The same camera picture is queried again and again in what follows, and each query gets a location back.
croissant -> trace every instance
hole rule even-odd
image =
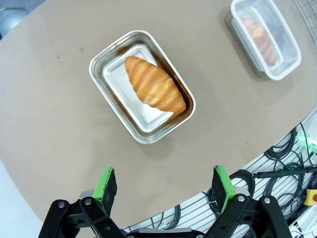
[[[241,19],[266,63],[270,66],[275,65],[276,58],[266,29],[246,17],[242,17]]]
[[[163,69],[136,56],[127,57],[124,65],[133,90],[143,103],[165,112],[185,111],[182,94]]]

yellow emergency stop switch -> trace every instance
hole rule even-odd
[[[317,205],[317,189],[307,189],[306,206]]]

white floor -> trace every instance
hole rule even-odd
[[[24,200],[0,160],[0,237],[36,238],[42,222]]]

metal tray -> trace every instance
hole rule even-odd
[[[163,68],[174,80],[186,103],[181,114],[163,112],[141,102],[125,70],[124,60],[137,56]],[[91,78],[130,134],[150,144],[180,126],[195,110],[195,99],[154,38],[146,31],[131,31],[90,62]]]

container lid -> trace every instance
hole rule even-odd
[[[272,0],[233,0],[232,25],[254,64],[273,80],[281,80],[301,62],[302,54]]]

